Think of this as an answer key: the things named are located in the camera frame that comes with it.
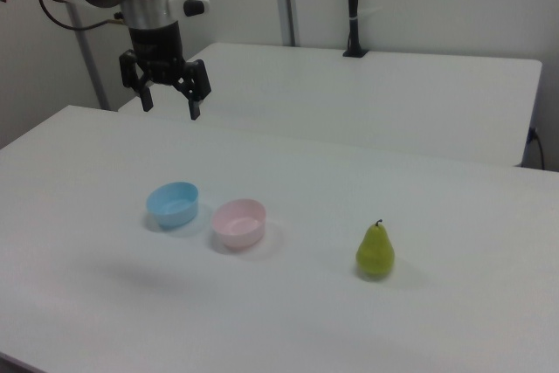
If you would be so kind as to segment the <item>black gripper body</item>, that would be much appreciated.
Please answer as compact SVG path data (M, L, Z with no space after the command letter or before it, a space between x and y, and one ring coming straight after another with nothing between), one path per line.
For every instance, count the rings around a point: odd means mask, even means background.
M178 22L157 29L128 29L138 66L156 84L173 86L185 61Z

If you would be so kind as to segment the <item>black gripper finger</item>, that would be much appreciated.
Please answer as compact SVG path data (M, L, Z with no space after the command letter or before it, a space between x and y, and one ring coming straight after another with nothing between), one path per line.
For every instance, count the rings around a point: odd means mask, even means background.
M144 112L149 112L154 104L151 92L148 87L149 77L144 73L138 76L137 64L138 60L132 50L127 50L119 57L122 85L132 89L136 96L141 100L141 106Z
M190 118L195 121L201 114L200 104L211 92L205 63L201 59L183 61L174 88L188 100Z

